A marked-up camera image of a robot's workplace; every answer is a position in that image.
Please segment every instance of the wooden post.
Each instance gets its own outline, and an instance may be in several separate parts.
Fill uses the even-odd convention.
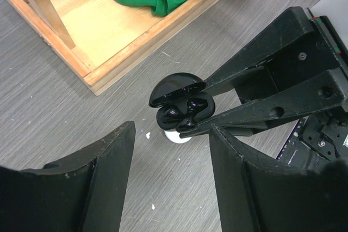
[[[50,0],[28,0],[42,20],[62,39],[68,48],[75,47],[70,34]]]

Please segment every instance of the white disc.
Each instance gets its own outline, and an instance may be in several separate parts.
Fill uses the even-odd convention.
[[[168,140],[170,140],[171,142],[174,143],[185,143],[188,142],[189,140],[191,140],[192,137],[188,137],[188,138],[180,138],[180,133],[178,133],[177,131],[164,131],[165,136],[168,138]]]

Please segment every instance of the wooden box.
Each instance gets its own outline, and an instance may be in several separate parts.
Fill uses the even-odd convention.
[[[165,17],[114,0],[8,0],[99,95],[218,0],[188,0]]]

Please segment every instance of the gray table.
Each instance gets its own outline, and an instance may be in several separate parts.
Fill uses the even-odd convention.
[[[174,72],[204,79],[286,7],[317,1],[221,0],[96,97],[0,0],[0,164],[40,168],[133,120],[137,135],[121,231],[221,231],[208,137],[171,143],[148,97]],[[216,102],[217,112],[239,104],[234,92]],[[275,156],[291,126],[243,140]]]

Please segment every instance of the screw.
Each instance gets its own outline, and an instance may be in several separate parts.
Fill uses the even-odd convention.
[[[324,147],[326,145],[325,141],[319,141],[318,146],[319,147]]]
[[[299,60],[304,61],[307,58],[307,54],[302,52],[298,55]]]

